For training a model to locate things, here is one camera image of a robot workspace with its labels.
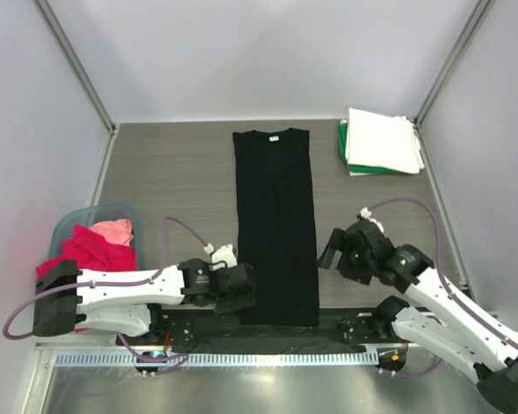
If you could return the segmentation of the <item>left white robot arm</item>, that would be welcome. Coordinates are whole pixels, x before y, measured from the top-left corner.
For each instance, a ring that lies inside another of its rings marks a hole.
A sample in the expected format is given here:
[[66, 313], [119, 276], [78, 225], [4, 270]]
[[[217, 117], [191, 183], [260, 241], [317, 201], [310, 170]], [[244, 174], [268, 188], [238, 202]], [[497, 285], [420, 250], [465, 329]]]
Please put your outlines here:
[[158, 270], [105, 272], [63, 260], [35, 284], [32, 333], [62, 336], [96, 329], [160, 342], [166, 322], [153, 306], [212, 306], [217, 314], [255, 304], [256, 275], [248, 264], [190, 259]]

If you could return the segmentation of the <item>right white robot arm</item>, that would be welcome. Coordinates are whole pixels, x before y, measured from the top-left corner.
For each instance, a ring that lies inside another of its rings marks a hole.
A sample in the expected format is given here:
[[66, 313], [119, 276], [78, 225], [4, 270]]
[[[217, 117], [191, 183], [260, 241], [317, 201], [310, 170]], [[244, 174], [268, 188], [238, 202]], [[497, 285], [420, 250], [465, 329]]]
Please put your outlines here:
[[359, 218], [332, 231], [318, 265], [395, 288], [400, 294], [372, 313], [374, 335], [420, 345], [471, 380], [495, 409], [518, 413], [518, 332], [464, 295], [418, 248], [395, 246], [376, 220]]

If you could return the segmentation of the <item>black t-shirt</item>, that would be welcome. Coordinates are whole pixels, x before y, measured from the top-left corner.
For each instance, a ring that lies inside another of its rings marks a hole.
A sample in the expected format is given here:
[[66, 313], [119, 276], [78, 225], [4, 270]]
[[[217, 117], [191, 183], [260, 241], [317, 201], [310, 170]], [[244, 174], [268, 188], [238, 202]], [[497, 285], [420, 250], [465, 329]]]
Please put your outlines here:
[[251, 130], [232, 136], [238, 259], [256, 272], [256, 303], [242, 324], [319, 324], [310, 134]]

